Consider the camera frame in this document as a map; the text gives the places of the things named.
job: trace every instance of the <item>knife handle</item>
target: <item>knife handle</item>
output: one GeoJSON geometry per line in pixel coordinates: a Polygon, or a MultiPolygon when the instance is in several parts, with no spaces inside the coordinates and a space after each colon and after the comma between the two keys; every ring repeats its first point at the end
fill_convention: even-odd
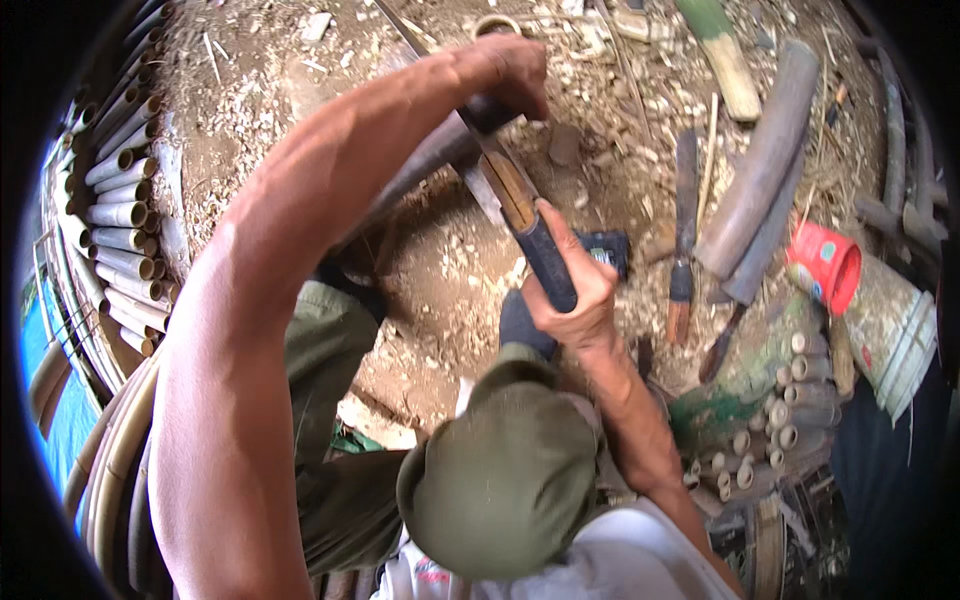
{"type": "Polygon", "coordinates": [[[514,229],[506,215],[504,220],[557,312],[568,313],[576,308],[577,290],[570,279],[570,271],[557,250],[550,229],[540,218],[540,212],[534,211],[533,225],[523,231],[514,229]]]}

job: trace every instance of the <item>red plastic container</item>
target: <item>red plastic container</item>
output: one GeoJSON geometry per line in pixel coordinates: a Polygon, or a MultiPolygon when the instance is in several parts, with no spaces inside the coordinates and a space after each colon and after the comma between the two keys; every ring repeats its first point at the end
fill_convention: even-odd
{"type": "Polygon", "coordinates": [[[797,228],[786,250],[790,278],[833,316],[847,310],[860,283],[862,263],[853,240],[812,223],[797,228]]]}

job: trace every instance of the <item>dirt ground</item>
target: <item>dirt ground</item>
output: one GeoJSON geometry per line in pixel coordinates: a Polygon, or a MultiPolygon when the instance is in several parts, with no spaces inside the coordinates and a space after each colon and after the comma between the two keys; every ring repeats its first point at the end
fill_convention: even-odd
{"type": "MultiPolygon", "coordinates": [[[[408,0],[393,6],[422,29],[428,47],[468,43],[471,25],[497,12],[513,15],[524,34],[547,45],[551,120],[520,118],[500,139],[574,227],[628,233],[634,251],[631,274],[617,295],[617,325],[624,334],[651,337],[653,376],[666,391],[677,395],[694,387],[700,360],[731,309],[704,302],[715,282],[695,266],[697,298],[689,340],[682,348],[669,346],[664,323],[670,266],[668,261],[644,265],[638,252],[653,223],[673,220],[677,132],[696,130],[704,167],[710,94],[718,91],[705,55],[673,2],[646,2],[647,13],[670,32],[670,39],[642,43],[624,38],[644,99],[649,137],[634,116],[635,104],[601,20],[566,18],[561,3],[551,0],[408,0]],[[560,167],[547,156],[559,123],[582,132],[579,164],[560,167]]],[[[778,48],[796,37],[820,56],[827,94],[818,85],[791,224],[805,216],[862,239],[852,196],[854,189],[879,195],[882,102],[871,67],[856,54],[845,30],[849,19],[838,4],[826,1],[727,0],[724,6],[761,99],[776,75],[777,52],[756,45],[757,20],[778,48]],[[820,123],[840,76],[852,103],[832,132],[824,134],[820,123]]],[[[168,142],[182,150],[182,204],[168,197],[168,208],[183,225],[189,258],[203,249],[231,198],[270,147],[325,101],[389,70],[400,47],[386,19],[363,0],[188,1],[168,35],[160,73],[172,114],[168,142]],[[333,15],[329,29],[318,40],[305,40],[304,33],[309,36],[307,30],[323,12],[333,15]],[[216,74],[204,35],[213,46],[216,74]]],[[[721,102],[708,218],[749,139],[749,128],[731,121],[721,102]]],[[[486,219],[449,168],[409,195],[395,224],[396,246],[388,260],[376,260],[382,231],[360,240],[370,262],[379,262],[392,308],[355,383],[364,397],[429,432],[452,415],[460,377],[479,376],[493,360],[501,299],[522,281],[526,265],[516,243],[486,219]]],[[[781,254],[775,257],[750,313],[791,285],[781,259],[781,254]]],[[[186,275],[188,262],[178,277],[186,275]]],[[[765,335],[762,320],[753,320],[756,327],[746,326],[750,322],[738,335],[765,335]]]]}

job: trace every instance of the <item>wooden stick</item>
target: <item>wooden stick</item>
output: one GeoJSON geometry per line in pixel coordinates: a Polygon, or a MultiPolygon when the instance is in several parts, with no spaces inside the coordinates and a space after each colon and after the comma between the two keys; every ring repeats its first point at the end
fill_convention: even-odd
{"type": "Polygon", "coordinates": [[[700,180],[700,202],[697,206],[697,235],[704,224],[704,212],[707,211],[707,198],[710,195],[710,180],[713,176],[713,152],[717,145],[717,110],[720,99],[716,92],[710,94],[710,134],[707,138],[707,164],[704,165],[704,178],[700,180]]]}

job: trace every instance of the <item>fingers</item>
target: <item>fingers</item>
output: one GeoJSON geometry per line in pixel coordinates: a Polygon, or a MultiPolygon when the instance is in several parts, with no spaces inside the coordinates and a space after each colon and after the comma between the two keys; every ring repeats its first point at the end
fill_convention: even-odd
{"type": "MultiPolygon", "coordinates": [[[[596,261],[580,245],[580,240],[570,229],[570,226],[566,224],[564,216],[543,198],[537,199],[537,210],[540,212],[540,217],[546,223],[547,228],[550,229],[550,235],[553,237],[557,250],[560,251],[560,256],[566,263],[566,268],[570,271],[571,276],[574,272],[595,268],[596,261]]],[[[576,287],[576,277],[573,276],[573,279],[573,285],[576,287]]]]}

